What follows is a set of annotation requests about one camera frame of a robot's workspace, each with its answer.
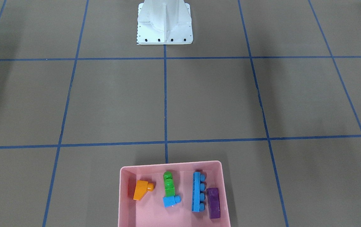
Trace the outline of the green block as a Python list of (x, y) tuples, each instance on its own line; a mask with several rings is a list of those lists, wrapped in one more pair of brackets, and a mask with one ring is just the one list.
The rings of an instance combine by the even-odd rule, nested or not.
[(175, 196), (176, 191), (175, 191), (172, 173), (170, 171), (164, 172), (163, 181), (164, 181), (165, 197)]

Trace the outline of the orange block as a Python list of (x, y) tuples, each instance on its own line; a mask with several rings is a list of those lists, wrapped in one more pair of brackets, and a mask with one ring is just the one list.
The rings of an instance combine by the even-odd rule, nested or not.
[(154, 190), (154, 184), (144, 180), (137, 180), (133, 200), (141, 200), (147, 192)]

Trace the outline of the long blue block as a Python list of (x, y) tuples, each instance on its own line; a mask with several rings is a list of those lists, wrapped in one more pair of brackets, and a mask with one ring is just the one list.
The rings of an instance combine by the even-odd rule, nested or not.
[(202, 212), (205, 209), (205, 179), (206, 176), (198, 171), (192, 175), (192, 212)]

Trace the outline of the purple block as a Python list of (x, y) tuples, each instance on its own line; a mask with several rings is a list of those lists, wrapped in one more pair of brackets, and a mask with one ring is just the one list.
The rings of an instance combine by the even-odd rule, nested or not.
[(206, 190), (210, 219), (221, 218), (221, 207), (218, 187), (210, 187)]

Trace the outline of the small blue block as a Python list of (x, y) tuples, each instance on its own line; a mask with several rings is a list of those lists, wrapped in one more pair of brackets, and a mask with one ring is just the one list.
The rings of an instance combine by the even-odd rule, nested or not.
[(181, 202), (181, 197), (179, 195), (166, 196), (162, 198), (163, 205), (165, 208), (174, 206)]

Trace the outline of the pink plastic box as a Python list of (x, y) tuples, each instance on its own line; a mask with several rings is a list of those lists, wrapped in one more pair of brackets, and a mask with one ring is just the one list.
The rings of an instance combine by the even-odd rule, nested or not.
[[(176, 194), (181, 202), (165, 208), (163, 174), (173, 175)], [(205, 174), (205, 185), (219, 190), (220, 218), (210, 219), (208, 207), (202, 212), (192, 211), (192, 173)], [(154, 184), (141, 200), (133, 200), (137, 180)], [(120, 170), (119, 227), (230, 227), (230, 217), (222, 164), (218, 160), (170, 164), (124, 166)]]

